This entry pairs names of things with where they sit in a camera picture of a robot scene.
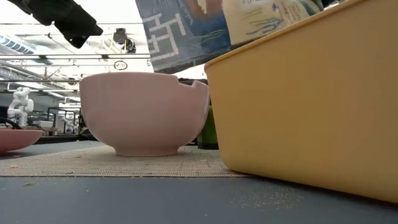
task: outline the gray table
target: gray table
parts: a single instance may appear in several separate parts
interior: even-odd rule
[[[264,178],[0,177],[0,223],[397,224],[398,206]]]

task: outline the pink bowl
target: pink bowl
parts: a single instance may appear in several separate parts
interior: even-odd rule
[[[209,105],[206,84],[174,75],[104,73],[80,82],[87,128],[120,156],[168,156],[195,139]]]
[[[0,129],[0,152],[23,149],[35,144],[43,135],[41,130]]]

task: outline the pink plate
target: pink plate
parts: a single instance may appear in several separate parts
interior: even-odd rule
[[[0,152],[23,149],[33,145],[43,135],[41,130],[0,129]]]

